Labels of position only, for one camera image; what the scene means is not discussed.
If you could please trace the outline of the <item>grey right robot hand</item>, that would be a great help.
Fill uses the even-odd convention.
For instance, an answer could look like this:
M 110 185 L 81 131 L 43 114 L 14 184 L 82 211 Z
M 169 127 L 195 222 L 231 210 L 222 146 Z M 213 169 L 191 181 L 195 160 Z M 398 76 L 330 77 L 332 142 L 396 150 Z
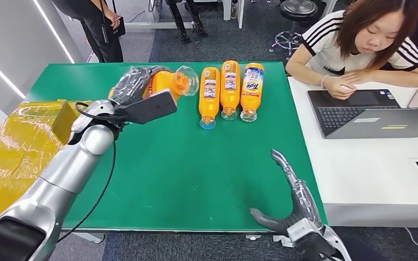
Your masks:
M 287 229 L 299 222 L 303 218 L 310 220 L 323 234 L 325 226 L 322 223 L 314 198 L 306 183 L 299 179 L 292 166 L 288 163 L 284 155 L 275 149 L 271 149 L 271 157 L 282 169 L 291 189 L 291 199 L 293 203 L 292 212 L 282 219 L 275 219 L 264 215 L 256 208 L 250 208 L 250 213 L 257 224 L 288 236 Z

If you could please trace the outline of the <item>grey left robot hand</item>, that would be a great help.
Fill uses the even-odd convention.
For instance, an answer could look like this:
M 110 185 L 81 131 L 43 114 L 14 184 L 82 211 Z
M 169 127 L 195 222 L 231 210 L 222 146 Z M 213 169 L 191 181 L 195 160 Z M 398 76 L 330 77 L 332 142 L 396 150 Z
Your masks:
M 160 65 L 131 66 L 111 88 L 108 99 L 118 106 L 141 101 L 152 77 L 162 71 L 171 72 L 170 68 Z

